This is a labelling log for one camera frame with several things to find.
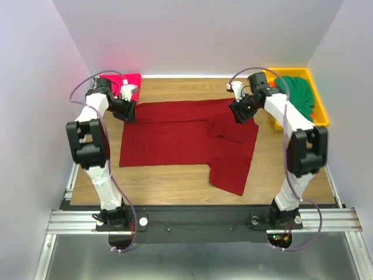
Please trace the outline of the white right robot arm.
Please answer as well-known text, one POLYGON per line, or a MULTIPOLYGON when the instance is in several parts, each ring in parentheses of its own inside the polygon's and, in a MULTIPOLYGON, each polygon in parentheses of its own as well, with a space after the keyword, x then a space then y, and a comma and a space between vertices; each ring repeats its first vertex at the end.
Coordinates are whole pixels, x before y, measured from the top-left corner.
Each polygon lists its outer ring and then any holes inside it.
POLYGON ((248 77, 245 86, 232 77, 227 91, 235 100, 229 105, 239 124, 246 123, 259 109, 264 109, 283 129, 285 179, 273 199, 269 223, 280 228, 300 219, 298 210, 303 193, 314 175, 324 167, 328 153, 328 130, 305 118, 290 102, 290 89, 282 76, 282 85, 271 86, 264 69, 248 77))

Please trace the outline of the dark red t shirt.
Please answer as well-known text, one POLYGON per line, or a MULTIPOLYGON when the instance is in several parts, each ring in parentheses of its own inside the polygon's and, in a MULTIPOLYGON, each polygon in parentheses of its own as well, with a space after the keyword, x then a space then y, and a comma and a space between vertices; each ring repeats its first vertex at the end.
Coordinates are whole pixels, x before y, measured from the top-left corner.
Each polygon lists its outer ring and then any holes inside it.
POLYGON ((243 195, 259 131, 237 124, 231 99, 166 101, 136 106, 122 134, 120 167, 208 165, 213 186, 243 195))

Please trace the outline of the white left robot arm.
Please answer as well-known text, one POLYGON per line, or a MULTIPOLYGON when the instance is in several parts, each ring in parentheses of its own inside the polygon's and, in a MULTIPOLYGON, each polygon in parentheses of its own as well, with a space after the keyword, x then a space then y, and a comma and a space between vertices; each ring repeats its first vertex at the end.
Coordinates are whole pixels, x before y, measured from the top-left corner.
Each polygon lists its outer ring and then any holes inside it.
POLYGON ((109 111, 119 120, 135 120, 136 100, 132 96, 138 86, 123 79, 115 93, 114 84, 108 78, 96 79, 95 86, 85 94, 79 116, 66 124, 66 133, 73 161, 90 177, 100 199, 100 213, 93 218, 108 230, 125 230, 133 223, 112 177, 110 142, 102 117, 109 111))

